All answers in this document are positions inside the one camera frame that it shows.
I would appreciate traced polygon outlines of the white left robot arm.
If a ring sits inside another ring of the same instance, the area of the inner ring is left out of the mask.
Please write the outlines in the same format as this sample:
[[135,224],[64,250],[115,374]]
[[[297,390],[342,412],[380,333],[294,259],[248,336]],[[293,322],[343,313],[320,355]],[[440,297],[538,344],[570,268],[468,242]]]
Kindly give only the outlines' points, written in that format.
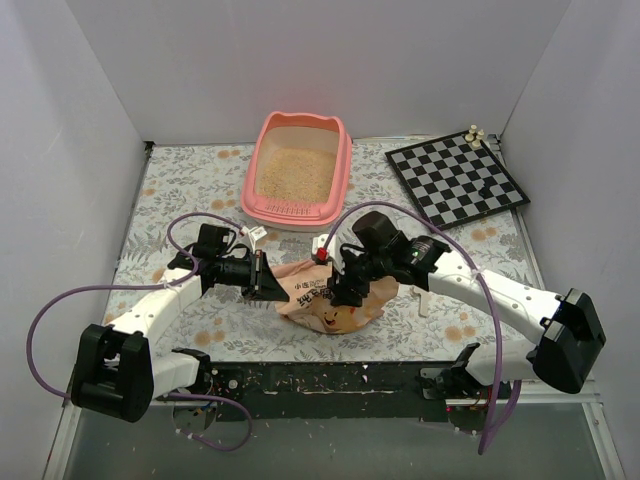
[[232,242],[229,228],[202,225],[188,252],[168,264],[157,289],[111,323],[83,331],[71,385],[74,405],[136,422],[157,397],[181,390],[200,400],[211,392],[208,354],[177,348],[154,356],[169,326],[216,285],[237,287],[250,301],[289,299],[266,254],[247,249],[237,257],[231,252]]

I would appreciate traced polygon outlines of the white plastic bracket piece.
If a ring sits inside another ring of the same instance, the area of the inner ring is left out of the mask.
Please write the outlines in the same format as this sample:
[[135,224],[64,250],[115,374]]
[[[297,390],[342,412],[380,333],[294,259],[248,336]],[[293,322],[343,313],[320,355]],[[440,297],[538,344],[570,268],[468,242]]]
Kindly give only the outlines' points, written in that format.
[[416,286],[412,286],[411,294],[418,300],[418,314],[420,317],[427,318],[430,312],[430,302],[432,300],[432,295],[430,292],[418,288]]

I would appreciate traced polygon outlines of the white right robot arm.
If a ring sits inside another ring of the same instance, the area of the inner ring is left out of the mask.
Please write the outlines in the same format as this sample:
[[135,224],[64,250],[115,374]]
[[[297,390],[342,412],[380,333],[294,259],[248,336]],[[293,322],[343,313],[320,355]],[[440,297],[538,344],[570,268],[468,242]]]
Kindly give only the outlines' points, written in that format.
[[495,341],[487,352],[473,344],[434,382],[475,397],[494,381],[538,379],[566,393],[578,394],[606,344],[592,298],[578,289],[565,295],[543,291],[482,270],[443,232],[408,238],[379,211],[352,226],[358,244],[337,245],[332,229],[316,247],[318,261],[339,259],[330,282],[335,306],[360,307],[375,281],[398,283],[443,295],[506,324],[522,340]]

